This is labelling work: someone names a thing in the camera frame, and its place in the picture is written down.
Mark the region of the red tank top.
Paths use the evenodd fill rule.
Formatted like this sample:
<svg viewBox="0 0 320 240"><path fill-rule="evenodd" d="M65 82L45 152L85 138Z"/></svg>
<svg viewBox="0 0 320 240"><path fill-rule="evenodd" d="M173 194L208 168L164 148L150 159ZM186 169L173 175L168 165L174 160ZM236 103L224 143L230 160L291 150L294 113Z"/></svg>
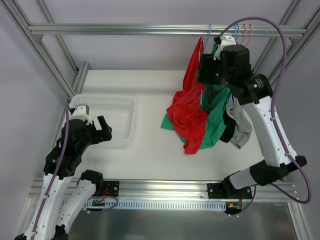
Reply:
<svg viewBox="0 0 320 240"><path fill-rule="evenodd" d="M182 82L182 90L173 96L167 109L167 118L175 132L185 140L184 153L194 155L200 149L206 134L208 114L201 109L205 86L198 83L196 73L204 53L204 38L200 37L190 57Z"/></svg>

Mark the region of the blue hanger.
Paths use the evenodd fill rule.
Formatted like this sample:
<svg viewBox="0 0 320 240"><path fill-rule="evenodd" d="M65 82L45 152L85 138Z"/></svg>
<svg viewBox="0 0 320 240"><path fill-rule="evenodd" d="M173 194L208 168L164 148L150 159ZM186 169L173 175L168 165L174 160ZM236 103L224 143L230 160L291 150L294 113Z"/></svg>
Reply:
<svg viewBox="0 0 320 240"><path fill-rule="evenodd" d="M234 34L233 34L233 38L234 38L235 42L237 42L239 34L240 34L240 25L238 23L236 23L234 26ZM233 96L232 94L230 94L229 100L228 100L229 107L235 108L237 106L237 103L238 103L237 98L235 96Z"/></svg>
<svg viewBox="0 0 320 240"><path fill-rule="evenodd" d="M236 23L236 24L234 25L234 34L233 34L233 38L234 38L235 40L238 39L238 37L239 37L239 32L240 32L240 26L239 26L238 23Z"/></svg>
<svg viewBox="0 0 320 240"><path fill-rule="evenodd" d="M208 41L210 39L210 35L212 32L212 24L209 23L208 27L209 27L209 31L208 31L207 37L206 37L204 45L203 45L204 53L206 52L207 44L208 44ZM200 93L199 100L200 100L200 105L201 105L203 102L203 90L201 89L199 93Z"/></svg>

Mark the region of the green tank top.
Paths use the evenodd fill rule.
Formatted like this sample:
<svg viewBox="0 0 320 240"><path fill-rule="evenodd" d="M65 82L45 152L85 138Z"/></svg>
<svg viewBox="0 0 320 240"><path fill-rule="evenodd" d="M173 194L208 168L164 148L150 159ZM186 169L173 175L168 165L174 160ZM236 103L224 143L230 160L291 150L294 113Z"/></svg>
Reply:
<svg viewBox="0 0 320 240"><path fill-rule="evenodd" d="M205 92L202 98L200 108L207 113L207 121L205 127L205 136L199 150L213 147L220 139L225 130L223 122L223 113L226 109L227 99L230 90L221 85L211 85L203 83ZM174 131L172 122L168 119L167 110L162 120L161 126L164 130ZM185 140L178 135L179 139L185 143Z"/></svg>

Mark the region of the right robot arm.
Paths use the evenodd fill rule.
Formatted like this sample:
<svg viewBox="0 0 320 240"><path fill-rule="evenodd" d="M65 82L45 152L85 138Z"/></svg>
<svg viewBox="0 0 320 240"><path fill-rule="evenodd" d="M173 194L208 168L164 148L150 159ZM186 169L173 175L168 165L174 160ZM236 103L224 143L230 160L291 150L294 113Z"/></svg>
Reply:
<svg viewBox="0 0 320 240"><path fill-rule="evenodd" d="M236 198L253 185L265 186L286 177L307 164L305 156L292 148L277 116L274 92L267 77L254 74L250 51L243 45L225 46L217 56L202 54L197 80L204 84L222 84L238 99L253 123L264 159L235 172L221 182L219 189L228 198Z"/></svg>

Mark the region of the black tank top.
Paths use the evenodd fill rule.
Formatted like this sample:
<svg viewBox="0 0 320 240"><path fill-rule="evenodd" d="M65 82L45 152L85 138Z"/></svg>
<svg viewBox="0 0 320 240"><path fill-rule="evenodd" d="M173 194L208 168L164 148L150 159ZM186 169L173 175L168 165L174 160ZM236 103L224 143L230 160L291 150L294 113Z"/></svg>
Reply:
<svg viewBox="0 0 320 240"><path fill-rule="evenodd" d="M219 139L224 143L228 143L234 136L236 121L228 115L227 108L225 108L223 112L222 119L225 125L225 129Z"/></svg>

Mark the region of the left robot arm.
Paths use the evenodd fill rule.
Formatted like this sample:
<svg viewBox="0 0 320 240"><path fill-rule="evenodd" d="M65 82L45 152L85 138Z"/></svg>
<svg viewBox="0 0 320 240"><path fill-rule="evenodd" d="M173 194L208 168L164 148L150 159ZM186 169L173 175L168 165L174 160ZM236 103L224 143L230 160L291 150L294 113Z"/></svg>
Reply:
<svg viewBox="0 0 320 240"><path fill-rule="evenodd" d="M65 192L74 177L82 156L91 145L112 139L112 128L104 116L94 122L79 116L67 116L60 138L46 156L40 197L27 229L16 236L17 240L66 240L71 225L86 201L101 196L104 190L103 174L86 170L80 176L76 190L65 205L61 205Z"/></svg>

